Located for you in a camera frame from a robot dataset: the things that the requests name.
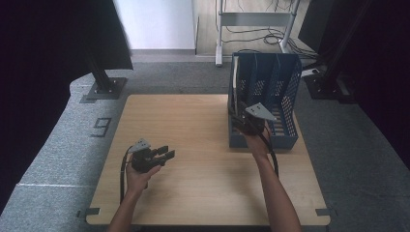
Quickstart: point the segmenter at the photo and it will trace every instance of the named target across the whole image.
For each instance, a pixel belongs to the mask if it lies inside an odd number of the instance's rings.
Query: human arm
[[[158,165],[151,168],[151,170],[147,173],[139,173],[132,168],[130,163],[127,164],[127,191],[123,201],[108,226],[107,232],[130,231],[132,215],[136,202],[141,196],[142,191],[145,189],[148,181],[154,174],[159,172],[160,169],[161,166]]]
[[[263,135],[268,138],[267,130]],[[295,208],[268,159],[267,146],[258,135],[245,135],[245,139],[259,169],[271,230],[302,231]]]

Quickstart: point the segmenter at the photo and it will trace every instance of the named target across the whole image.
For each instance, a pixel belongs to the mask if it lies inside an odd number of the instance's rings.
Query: gray carpet
[[[80,103],[91,74],[71,85],[72,96],[49,139],[15,187],[1,231],[104,231],[85,222],[127,96],[227,94],[230,64],[134,63],[119,100]],[[332,222],[304,231],[410,231],[410,172],[356,104],[314,101],[303,80],[295,113]],[[103,137],[98,119],[110,118]],[[145,231],[269,231],[267,227],[144,227]]]

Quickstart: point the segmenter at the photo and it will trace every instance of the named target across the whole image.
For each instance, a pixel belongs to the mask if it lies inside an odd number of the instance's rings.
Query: black stand
[[[341,103],[355,103],[353,92],[349,89],[349,76],[343,75],[341,57],[345,54],[345,48],[364,17],[371,0],[366,0],[361,6],[357,17],[348,28],[346,34],[329,62],[327,70],[323,73],[307,70],[302,73],[310,96],[316,100],[338,100]]]
[[[117,100],[127,79],[125,77],[109,78],[105,70],[100,69],[98,66],[88,46],[86,46],[84,54],[96,82],[91,87],[88,95],[82,97],[81,103],[94,103],[96,100]]]

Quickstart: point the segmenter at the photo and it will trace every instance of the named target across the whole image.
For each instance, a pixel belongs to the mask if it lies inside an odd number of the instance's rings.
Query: black curtain
[[[410,168],[410,16],[406,1],[373,1],[347,54],[355,99]]]
[[[71,82],[90,73],[85,52],[103,70],[131,70],[132,62],[111,0],[9,1],[0,17],[3,211],[64,111]]]

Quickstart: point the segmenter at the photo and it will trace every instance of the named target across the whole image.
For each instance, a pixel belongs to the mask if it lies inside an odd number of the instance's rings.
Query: desk
[[[100,212],[87,222],[110,223],[119,206],[122,157],[145,138],[152,149],[168,145],[176,155],[150,180],[132,224],[268,225],[253,157],[228,146],[226,106],[227,95],[129,96],[90,205]],[[326,205],[299,135],[291,151],[276,151],[279,178],[302,225],[327,225],[330,217],[315,212]]]

